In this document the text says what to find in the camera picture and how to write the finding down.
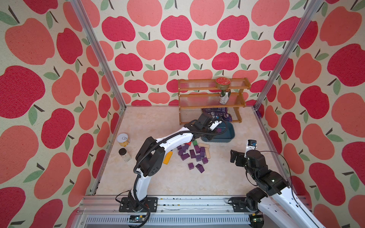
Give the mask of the purple wedge brick front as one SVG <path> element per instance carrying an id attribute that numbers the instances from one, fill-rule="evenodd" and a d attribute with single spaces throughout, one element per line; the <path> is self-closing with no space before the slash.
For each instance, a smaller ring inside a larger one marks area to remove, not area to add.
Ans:
<path id="1" fill-rule="evenodd" d="M 204 169 L 204 167 L 203 167 L 203 165 L 202 165 L 202 164 L 197 164 L 195 167 L 198 169 L 198 171 L 199 171 L 200 173 L 203 173 L 203 172 L 205 171 L 205 169 Z"/>

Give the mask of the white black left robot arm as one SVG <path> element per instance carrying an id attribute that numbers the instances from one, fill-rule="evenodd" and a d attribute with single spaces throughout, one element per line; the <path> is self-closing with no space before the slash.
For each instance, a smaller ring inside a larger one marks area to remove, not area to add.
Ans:
<path id="1" fill-rule="evenodd" d="M 148 137 L 136 156 L 136 165 L 133 168 L 136 180 L 131 192 L 128 194 L 130 208 L 136 212 L 148 210 L 144 203 L 147 197 L 147 189 L 152 176 L 161 169 L 166 153 L 202 136 L 214 138 L 225 133 L 225 131 L 218 132 L 216 130 L 221 123 L 227 126 L 227 122 L 223 119 L 203 113 L 198 119 L 186 123 L 177 132 L 166 137 L 158 139 Z"/>

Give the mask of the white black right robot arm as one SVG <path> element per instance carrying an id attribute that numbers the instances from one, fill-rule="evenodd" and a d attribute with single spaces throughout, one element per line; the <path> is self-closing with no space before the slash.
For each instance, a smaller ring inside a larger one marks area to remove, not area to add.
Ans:
<path id="1" fill-rule="evenodd" d="M 324 225 L 294 193 L 290 182 L 269 169 L 265 156 L 256 146 L 256 140 L 249 140 L 244 153 L 230 151 L 230 162 L 243 167 L 246 176 L 255 182 L 255 188 L 245 197 L 228 200 L 234 212 L 250 212 L 252 228 L 262 228 L 265 217 L 281 228 L 323 228 Z"/>

